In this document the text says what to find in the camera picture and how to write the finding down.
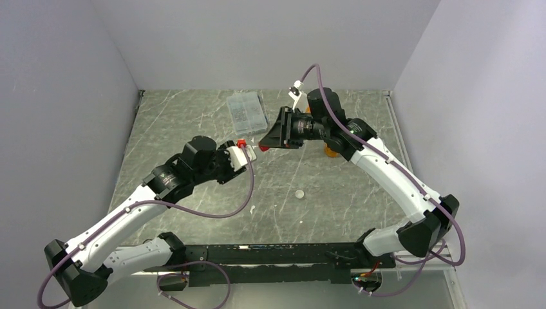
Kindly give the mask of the blue white bottle cap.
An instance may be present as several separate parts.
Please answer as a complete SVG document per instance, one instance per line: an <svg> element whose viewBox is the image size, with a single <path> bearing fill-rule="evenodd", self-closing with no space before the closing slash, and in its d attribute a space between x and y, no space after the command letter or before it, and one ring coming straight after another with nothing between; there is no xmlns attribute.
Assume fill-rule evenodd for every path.
<svg viewBox="0 0 546 309"><path fill-rule="evenodd" d="M301 189L298 189L295 191L295 197L298 199L298 200L301 200L305 197L305 193L303 190Z"/></svg>

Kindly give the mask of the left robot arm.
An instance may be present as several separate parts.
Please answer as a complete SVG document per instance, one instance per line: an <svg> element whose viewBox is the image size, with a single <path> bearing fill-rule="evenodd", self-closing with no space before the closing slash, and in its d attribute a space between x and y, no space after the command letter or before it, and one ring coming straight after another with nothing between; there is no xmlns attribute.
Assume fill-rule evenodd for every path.
<svg viewBox="0 0 546 309"><path fill-rule="evenodd" d="M55 239L44 253L67 301L81 307L95 300L114 282L156 267L182 268L187 262L184 243L172 232L163 232L142 245L123 249L121 243L153 218L169 209L205 182L227 183L253 170L257 156L244 140L217 144L195 136L164 164L155 167L115 210L82 234Z"/></svg>

